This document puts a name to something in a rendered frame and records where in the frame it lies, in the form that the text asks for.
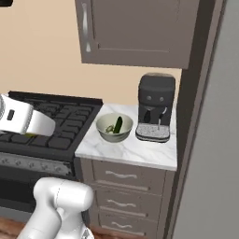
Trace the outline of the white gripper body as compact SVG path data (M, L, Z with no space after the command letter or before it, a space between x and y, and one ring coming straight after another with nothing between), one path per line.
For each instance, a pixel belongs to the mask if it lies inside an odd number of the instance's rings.
M28 134L52 136L55 126L56 123L53 119L39 111L34 110L26 132Z

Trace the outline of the pale green bowl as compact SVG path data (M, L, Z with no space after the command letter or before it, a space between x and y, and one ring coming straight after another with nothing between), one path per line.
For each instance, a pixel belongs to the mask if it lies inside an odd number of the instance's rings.
M106 133L105 129L109 125L116 125L118 117L122 117L122 126L120 128L119 134ZM129 116L122 113L104 114L96 121L96 129L98 133L102 136L103 139L105 139L105 141L110 143L118 143L125 140L129 136L133 126L133 120Z

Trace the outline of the dark green cucumber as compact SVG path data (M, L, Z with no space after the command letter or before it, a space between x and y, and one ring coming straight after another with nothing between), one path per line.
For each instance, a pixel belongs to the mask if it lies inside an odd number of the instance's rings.
M118 117L116 125L114 127L113 134L119 134L121 126L122 126L122 117Z

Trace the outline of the black gas hob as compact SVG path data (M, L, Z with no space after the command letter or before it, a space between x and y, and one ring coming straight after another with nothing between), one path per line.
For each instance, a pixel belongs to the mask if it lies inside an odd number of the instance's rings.
M56 122L51 137L1 134L0 152L71 162L103 105L101 99L11 91L9 96L32 105Z

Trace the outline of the black oven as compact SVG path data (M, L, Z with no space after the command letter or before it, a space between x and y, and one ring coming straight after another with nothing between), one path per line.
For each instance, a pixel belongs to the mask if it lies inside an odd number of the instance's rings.
M74 180L73 164L0 152L0 217L26 222L35 209L33 188L41 177Z

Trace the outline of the grey-brown drawer front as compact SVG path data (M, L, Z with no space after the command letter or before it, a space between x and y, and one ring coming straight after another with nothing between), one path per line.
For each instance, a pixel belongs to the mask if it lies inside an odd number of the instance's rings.
M93 177L101 184L160 195L165 171L117 162L93 161Z
M144 236L147 239L156 239L157 225L154 220L145 216L123 215L102 212L99 214L99 224L102 228L132 235Z
M157 220L162 197L131 191L98 189L95 191L95 199L102 210Z

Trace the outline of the dark grey coffee machine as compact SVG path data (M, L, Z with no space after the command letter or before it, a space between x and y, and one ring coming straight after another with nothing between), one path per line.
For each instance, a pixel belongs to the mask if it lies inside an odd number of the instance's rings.
M141 77L135 130L139 140L165 143L170 139L175 90L176 80L172 75L147 73Z

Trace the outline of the grey fridge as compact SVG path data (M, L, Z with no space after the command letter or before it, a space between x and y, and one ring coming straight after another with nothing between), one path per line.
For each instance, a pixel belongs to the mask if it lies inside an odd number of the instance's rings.
M170 239L239 239L239 0L217 0L217 36L202 70Z

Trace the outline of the grey-brown wall cupboard door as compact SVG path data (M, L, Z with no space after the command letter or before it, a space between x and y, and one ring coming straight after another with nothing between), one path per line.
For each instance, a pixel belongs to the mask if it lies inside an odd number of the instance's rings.
M86 52L82 3L91 52ZM75 0L83 63L185 69L200 0Z

